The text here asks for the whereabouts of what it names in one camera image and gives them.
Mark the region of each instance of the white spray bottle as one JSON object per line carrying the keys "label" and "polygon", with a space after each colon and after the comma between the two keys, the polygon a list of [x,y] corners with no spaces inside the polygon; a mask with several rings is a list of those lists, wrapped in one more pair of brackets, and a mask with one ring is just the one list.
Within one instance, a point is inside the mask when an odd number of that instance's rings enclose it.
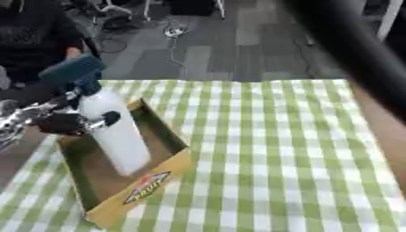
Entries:
{"label": "white spray bottle", "polygon": [[94,80],[81,85],[79,113],[98,119],[107,111],[116,111],[121,119],[108,128],[95,131],[92,136],[109,157],[114,168],[129,176],[150,161],[150,153],[125,102],[114,92],[103,89]]}
{"label": "white spray bottle", "polygon": [[125,102],[115,93],[102,88],[96,79],[104,64],[89,54],[65,60],[39,74],[43,84],[65,86],[73,84],[82,95],[79,112],[90,119],[99,119],[108,111],[116,111],[121,118],[108,128],[95,131],[92,136],[103,149],[111,164],[122,176],[129,176],[145,167],[150,153]]}

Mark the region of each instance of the box label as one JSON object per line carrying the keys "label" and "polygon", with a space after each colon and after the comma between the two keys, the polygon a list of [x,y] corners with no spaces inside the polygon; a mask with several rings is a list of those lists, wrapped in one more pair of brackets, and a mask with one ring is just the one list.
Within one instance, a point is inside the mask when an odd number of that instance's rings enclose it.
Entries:
{"label": "box label", "polygon": [[165,181],[169,176],[170,171],[163,172],[160,174],[151,175],[148,174],[141,179],[140,184],[130,193],[130,195],[125,199],[123,205],[130,204],[134,201],[144,199],[152,193],[155,192],[157,188]]}

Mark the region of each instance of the green checkered tablecloth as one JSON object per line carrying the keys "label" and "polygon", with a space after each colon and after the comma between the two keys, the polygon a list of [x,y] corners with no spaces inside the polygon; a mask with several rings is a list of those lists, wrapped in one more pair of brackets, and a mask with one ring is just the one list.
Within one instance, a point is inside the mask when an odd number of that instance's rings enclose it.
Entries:
{"label": "green checkered tablecloth", "polygon": [[[406,231],[406,207],[348,83],[109,81],[189,142],[193,169],[111,231]],[[97,231],[55,137],[0,196],[1,231]]]}

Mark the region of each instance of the cardboard box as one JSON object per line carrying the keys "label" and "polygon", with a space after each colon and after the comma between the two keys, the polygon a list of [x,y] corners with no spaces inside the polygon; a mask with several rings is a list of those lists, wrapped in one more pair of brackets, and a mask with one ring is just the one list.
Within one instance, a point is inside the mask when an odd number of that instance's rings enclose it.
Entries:
{"label": "cardboard box", "polygon": [[101,228],[112,226],[191,164],[189,147],[143,99],[129,109],[152,157],[129,177],[117,173],[92,137],[58,140],[83,216]]}

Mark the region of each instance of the black shirt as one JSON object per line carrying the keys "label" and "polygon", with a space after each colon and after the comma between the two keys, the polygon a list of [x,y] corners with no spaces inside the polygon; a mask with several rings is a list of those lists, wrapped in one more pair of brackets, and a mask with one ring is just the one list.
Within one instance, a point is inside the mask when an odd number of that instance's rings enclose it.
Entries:
{"label": "black shirt", "polygon": [[0,10],[0,65],[12,80],[36,81],[68,47],[82,49],[82,37],[57,0],[14,0]]}

